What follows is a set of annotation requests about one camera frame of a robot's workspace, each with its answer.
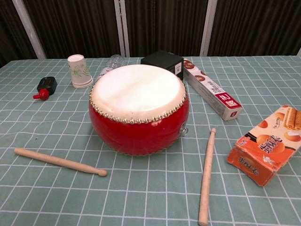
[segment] wooden drumstick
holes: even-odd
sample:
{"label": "wooden drumstick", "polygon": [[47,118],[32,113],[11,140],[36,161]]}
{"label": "wooden drumstick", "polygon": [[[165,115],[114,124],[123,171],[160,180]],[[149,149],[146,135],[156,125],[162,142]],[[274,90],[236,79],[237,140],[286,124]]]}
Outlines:
{"label": "wooden drumstick", "polygon": [[210,180],[211,180],[211,168],[212,168],[215,133],[216,133],[216,129],[212,128],[208,140],[207,150],[206,150],[201,197],[200,197],[200,204],[199,204],[199,215],[198,215],[198,224],[200,226],[208,225]]}
{"label": "wooden drumstick", "polygon": [[64,167],[67,167],[70,169],[82,171],[85,173],[95,173],[101,177],[105,177],[108,174],[108,172],[105,171],[104,169],[97,169],[97,168],[94,168],[94,167],[86,165],[86,164],[82,164],[82,163],[67,160],[67,159],[58,158],[58,157],[47,155],[47,154],[33,152],[30,150],[26,150],[24,148],[16,148],[15,153],[22,155],[22,156],[29,157],[29,158],[37,159],[40,161],[45,161],[45,162],[49,162],[49,163],[52,163],[55,165],[64,166]]}

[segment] red drum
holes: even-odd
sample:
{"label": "red drum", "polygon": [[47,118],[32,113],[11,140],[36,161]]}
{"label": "red drum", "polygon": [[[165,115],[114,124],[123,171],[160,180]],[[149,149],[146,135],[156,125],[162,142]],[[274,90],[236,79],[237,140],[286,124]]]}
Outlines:
{"label": "red drum", "polygon": [[159,67],[116,68],[95,83],[89,101],[97,134],[122,153],[151,154],[187,132],[189,98],[185,85]]}

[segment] white paper cup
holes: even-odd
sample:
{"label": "white paper cup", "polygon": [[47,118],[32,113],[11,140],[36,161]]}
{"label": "white paper cup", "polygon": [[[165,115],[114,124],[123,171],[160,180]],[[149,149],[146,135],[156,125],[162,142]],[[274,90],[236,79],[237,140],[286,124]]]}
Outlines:
{"label": "white paper cup", "polygon": [[68,57],[72,84],[75,88],[85,88],[93,83],[93,78],[83,55],[75,54]]}

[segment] curtain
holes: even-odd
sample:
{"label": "curtain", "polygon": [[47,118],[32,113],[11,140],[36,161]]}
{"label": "curtain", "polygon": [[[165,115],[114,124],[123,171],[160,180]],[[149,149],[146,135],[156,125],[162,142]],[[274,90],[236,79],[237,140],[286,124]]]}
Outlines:
{"label": "curtain", "polygon": [[0,67],[12,60],[36,59],[12,1],[0,0]]}
{"label": "curtain", "polygon": [[296,55],[300,0],[218,0],[208,56]]}
{"label": "curtain", "polygon": [[199,56],[208,0],[125,0],[131,57]]}
{"label": "curtain", "polygon": [[120,54],[113,0],[24,0],[47,58]]}

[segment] white drumhead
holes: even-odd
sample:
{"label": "white drumhead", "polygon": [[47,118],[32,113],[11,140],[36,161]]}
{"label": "white drumhead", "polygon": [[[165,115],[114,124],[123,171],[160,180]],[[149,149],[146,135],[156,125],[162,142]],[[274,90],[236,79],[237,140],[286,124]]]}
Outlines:
{"label": "white drumhead", "polygon": [[169,113],[184,96],[184,84],[177,76],[150,65],[116,68],[101,77],[91,91],[99,111],[135,121]]}

